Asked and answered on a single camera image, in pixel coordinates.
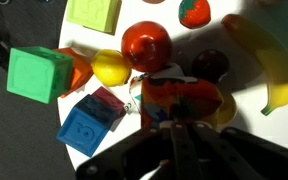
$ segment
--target yellow object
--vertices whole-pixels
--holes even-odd
[[[254,55],[267,75],[268,102],[264,115],[288,104],[288,51],[271,33],[236,14],[228,14],[222,24],[230,37]]]
[[[92,60],[94,75],[105,86],[122,86],[131,75],[131,64],[115,50],[103,49]]]
[[[67,21],[112,32],[120,0],[68,0]]]
[[[223,104],[217,114],[217,125],[224,125],[235,117],[237,107],[234,97],[228,93],[222,93]]]

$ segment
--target toy lemon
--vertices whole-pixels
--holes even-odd
[[[222,93],[223,104],[219,109],[217,124],[224,125],[233,120],[237,113],[237,107],[234,97],[230,93]]]
[[[116,50],[100,50],[92,60],[94,75],[108,87],[124,85],[131,75],[131,64]]]

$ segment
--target dark background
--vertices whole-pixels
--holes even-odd
[[[13,0],[0,5],[0,40],[11,47],[57,48],[67,0]],[[45,105],[6,91],[0,68],[0,179],[74,179],[57,102]]]

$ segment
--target blue cube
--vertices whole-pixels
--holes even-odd
[[[57,139],[91,157],[116,115],[114,109],[87,95],[72,108]]]

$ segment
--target green toy block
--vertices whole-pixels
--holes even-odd
[[[68,0],[67,21],[101,32],[113,31],[120,0]]]
[[[47,48],[12,48],[7,91],[48,104],[69,90],[72,67],[72,57]]]

